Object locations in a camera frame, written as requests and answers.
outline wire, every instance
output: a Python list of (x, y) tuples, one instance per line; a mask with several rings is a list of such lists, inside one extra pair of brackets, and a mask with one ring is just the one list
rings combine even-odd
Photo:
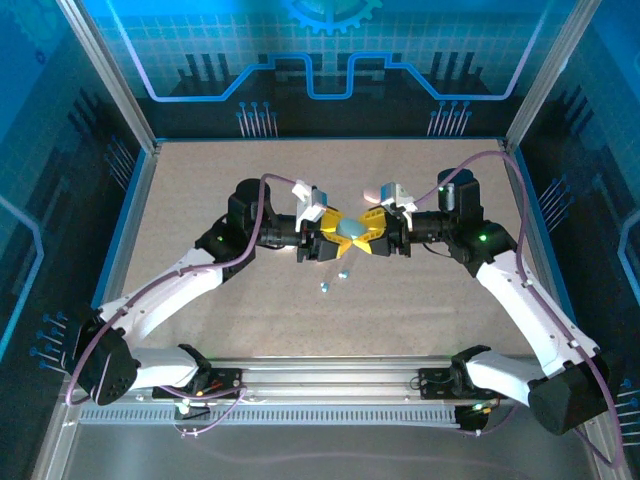
[[(416, 380), (418, 380), (418, 387), (417, 388), (413, 386), (414, 385), (413, 382), (416, 381)], [(427, 383), (435, 383), (436, 385), (444, 385), (445, 383), (449, 383), (452, 380), (453, 380), (453, 377), (449, 377), (446, 380), (430, 380), (428, 378), (420, 379), (420, 377), (416, 375), (411, 380), (409, 380), (409, 388), (411, 388), (411, 390), (420, 390), (420, 382), (421, 381), (425, 381)]]
[[(426, 202), (431, 197), (433, 197), (439, 188), (444, 187), (447, 183), (451, 181), (462, 169), (467, 167), (469, 164), (479, 160), (484, 157), (500, 157), (504, 160), (512, 169), (518, 180), (518, 184), (520, 186), (520, 192), (522, 194), (522, 217), (520, 223), (520, 232), (518, 233), (518, 244), (516, 247), (516, 264), (518, 266), (518, 274), (520, 275), (520, 279), (523, 283), (528, 284), (528, 291), (531, 292), (531, 295), (535, 299), (535, 301), (540, 305), (540, 307), (545, 311), (547, 315), (551, 318), (556, 327), (562, 332), (562, 334), (567, 338), (569, 342), (572, 342), (575, 339), (571, 331), (566, 327), (566, 325), (560, 320), (555, 311), (547, 304), (544, 300), (540, 292), (538, 292), (537, 288), (534, 284), (529, 284), (529, 278), (527, 277), (526, 269), (524, 268), (524, 261), (522, 257), (522, 249), (524, 247), (524, 236), (525, 236), (525, 228), (528, 221), (528, 211), (529, 211), (529, 196), (527, 194), (527, 189), (524, 183), (524, 178), (522, 177), (522, 172), (518, 168), (518, 164), (505, 152), (488, 150), (480, 153), (476, 153), (471, 157), (467, 158), (464, 162), (462, 162), (457, 168), (455, 168), (449, 175), (447, 175), (438, 185), (436, 185), (432, 190), (427, 192), (425, 195), (420, 197), (414, 203), (419, 205), (421, 203)], [(578, 432), (578, 436), (587, 444), (587, 446), (593, 451), (594, 455), (598, 457), (602, 462), (609, 468), (616, 469), (620, 467), (624, 460), (624, 450), (623, 450), (623, 441), (622, 441), (622, 431), (620, 430), (620, 421), (618, 420), (618, 415), (616, 412), (615, 401), (609, 388), (607, 387), (607, 382), (600, 373), (600, 370), (596, 367), (591, 357), (587, 354), (587, 352), (582, 348), (581, 345), (576, 347), (576, 351), (578, 355), (582, 358), (582, 360), (587, 364), (591, 373), (598, 383), (600, 390), (602, 391), (602, 395), (604, 396), (605, 402), (607, 404), (607, 408), (609, 410), (609, 415), (611, 416), (611, 422), (614, 427), (614, 436), (615, 436), (615, 454), (612, 460), (609, 460), (605, 455), (593, 444), (589, 441), (588, 438), (582, 433)]]
[(440, 252), (436, 252), (435, 250), (433, 250), (429, 245), (427, 245), (426, 243), (423, 243), (422, 246), (424, 248), (427, 249), (428, 252), (433, 253), (434, 255), (440, 255), (441, 257), (444, 258), (453, 258), (451, 255), (445, 255), (444, 253), (440, 253)]
[(203, 417), (204, 415), (206, 415), (206, 414), (211, 412), (211, 409), (209, 407), (202, 407), (202, 408), (204, 408), (203, 412), (196, 413), (194, 415), (191, 415), (190, 417), (182, 417), (180, 420), (193, 420), (194, 418)]
[(236, 399), (236, 401), (233, 402), (233, 404), (227, 409), (227, 411), (224, 412), (222, 415), (220, 415), (220, 417), (215, 422), (207, 425), (206, 427), (203, 427), (200, 429), (193, 429), (192, 431), (188, 431), (186, 428), (180, 429), (180, 427), (178, 427), (177, 425), (174, 425), (174, 427), (182, 435), (189, 435), (191, 437), (197, 437), (202, 433), (208, 432), (209, 430), (213, 430), (218, 425), (220, 425), (225, 420), (225, 418), (231, 415), (231, 412), (233, 412), (238, 407), (238, 405), (240, 405), (240, 402), (242, 401), (246, 393), (247, 393), (247, 388), (244, 386), (240, 387), (240, 395), (238, 395), (238, 398)]
[(418, 377), (418, 376), (416, 375), (416, 376), (415, 376), (415, 377), (413, 377), (411, 380), (409, 380), (409, 388), (410, 388), (411, 390), (420, 390), (420, 383), (418, 383), (418, 386), (417, 386), (417, 387), (414, 387), (414, 386), (413, 386), (413, 382), (414, 382), (415, 380), (419, 380), (419, 379), (420, 379), (420, 377)]
[(260, 224), (262, 223), (262, 216), (264, 214), (265, 185), (266, 185), (267, 179), (279, 180), (289, 185), (295, 185), (295, 182), (293, 180), (289, 180), (288, 178), (284, 178), (279, 175), (273, 175), (271, 173), (265, 173), (260, 178), (260, 187), (258, 189), (258, 211), (256, 214), (256, 223), (253, 226), (253, 232), (251, 233), (251, 237), (249, 238), (249, 243), (247, 244), (247, 248), (245, 249), (245, 251), (239, 257), (233, 260), (230, 260), (228, 262), (223, 262), (218, 264), (193, 265), (190, 267), (182, 268), (180, 270), (169, 272), (165, 275), (162, 275), (161, 277), (158, 277), (157, 279), (150, 282), (149, 284), (145, 285), (140, 290), (138, 290), (134, 295), (132, 295), (132, 297), (127, 301), (127, 303), (125, 303), (122, 307), (120, 307), (118, 311), (109, 320), (107, 320), (107, 322), (102, 326), (102, 328), (98, 330), (98, 333), (91, 339), (87, 347), (84, 349), (84, 352), (82, 352), (82, 355), (80, 355), (80, 358), (78, 359), (78, 363), (76, 364), (76, 367), (74, 368), (73, 373), (71, 374), (71, 379), (69, 380), (69, 385), (67, 387), (67, 392), (65, 394), (65, 401), (67, 405), (69, 406), (80, 405), (90, 399), (89, 395), (87, 395), (78, 401), (73, 400), (73, 390), (75, 389), (78, 383), (78, 378), (80, 377), (80, 373), (82, 372), (82, 369), (86, 365), (87, 360), (89, 359), (89, 356), (93, 353), (96, 346), (98, 345), (98, 342), (100, 341), (100, 339), (109, 331), (109, 329), (118, 320), (120, 320), (122, 317), (124, 317), (127, 314), (127, 311), (129, 311), (129, 309), (131, 309), (131, 307), (133, 307), (138, 300), (140, 300), (142, 297), (144, 297), (147, 293), (149, 293), (151, 290), (153, 290), (157, 286), (165, 283), (167, 280), (170, 280), (173, 277), (182, 276), (186, 273), (198, 272), (202, 270), (229, 268), (229, 267), (238, 265), (239, 263), (242, 263), (244, 260), (247, 259), (247, 257), (253, 251), (256, 245), (256, 241), (258, 240), (258, 235), (260, 233)]

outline black mount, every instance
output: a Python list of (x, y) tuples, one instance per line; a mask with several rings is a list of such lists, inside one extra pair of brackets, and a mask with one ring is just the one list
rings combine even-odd
[[(69, 374), (73, 373), (87, 345), (105, 324), (99, 313), (83, 305), (76, 308), (67, 322), (60, 364)], [(100, 338), (78, 377), (78, 385), (89, 392), (98, 405), (108, 405), (122, 397), (136, 380), (140, 364), (131, 357), (123, 334), (122, 330), (110, 328)]]

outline gray work surface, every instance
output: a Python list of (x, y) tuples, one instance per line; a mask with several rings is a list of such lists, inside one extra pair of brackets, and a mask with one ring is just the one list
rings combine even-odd
[(574, 433), (552, 436), (526, 409), (482, 438), (427, 427), (221, 426), (181, 439), (172, 426), (81, 425), (67, 465), (66, 480), (596, 478)]
[[(227, 211), (238, 182), (263, 173), (303, 179), (329, 204), (357, 218), (362, 191), (396, 181), (415, 198), (495, 140), (312, 140), (168, 143), (158, 165), (127, 273), (125, 292), (174, 264)], [(498, 157), (470, 167), (485, 216), (516, 237), (520, 218)], [(290, 189), (273, 181), (277, 212), (294, 214)], [(437, 201), (427, 209), (437, 210)], [(443, 245), (434, 248), (447, 253)], [(147, 347), (189, 343), (207, 357), (452, 355), (483, 344), (531, 354), (504, 309), (453, 260), (420, 245), (411, 259), (352, 247), (340, 260), (296, 263), (293, 251), (258, 249), (229, 283), (208, 292), (153, 331)], [(338, 272), (348, 268), (347, 280)], [(323, 294), (321, 282), (330, 290)]]

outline black cable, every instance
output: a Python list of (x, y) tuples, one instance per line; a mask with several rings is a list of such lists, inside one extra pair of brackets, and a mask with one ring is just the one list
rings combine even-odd
[(409, 380), (409, 388), (410, 388), (411, 390), (420, 390), (420, 383), (418, 383), (418, 388), (415, 388), (415, 387), (413, 386), (413, 381), (414, 381), (414, 380), (419, 380), (419, 377), (416, 375), (416, 376), (415, 376), (415, 377), (413, 377), (411, 380)]
[(444, 255), (440, 252), (436, 252), (435, 250), (432, 250), (426, 243), (423, 243), (422, 246), (426, 248), (428, 252), (431, 252), (434, 255), (440, 255), (441, 257), (444, 257), (444, 258), (453, 258), (451, 255)]
[[(414, 387), (414, 381), (418, 380), (418, 386)], [(449, 383), (453, 380), (453, 377), (449, 377), (446, 380), (431, 380), (429, 378), (423, 378), (422, 380), (424, 380), (427, 383), (435, 383), (437, 385), (444, 385), (445, 383)], [(411, 390), (420, 390), (420, 377), (418, 377), (417, 375), (415, 377), (413, 377), (411, 380), (409, 380), (409, 388)]]
[(209, 407), (205, 407), (204, 412), (196, 413), (196, 414), (191, 415), (189, 417), (182, 417), (180, 420), (193, 420), (194, 418), (203, 417), (204, 415), (207, 415), (208, 413), (211, 413), (211, 409)]

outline blue wall panel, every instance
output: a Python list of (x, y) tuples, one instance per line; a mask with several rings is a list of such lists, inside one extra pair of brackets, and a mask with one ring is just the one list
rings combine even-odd
[(506, 133), (573, 2), (87, 5), (160, 137), (478, 137)]

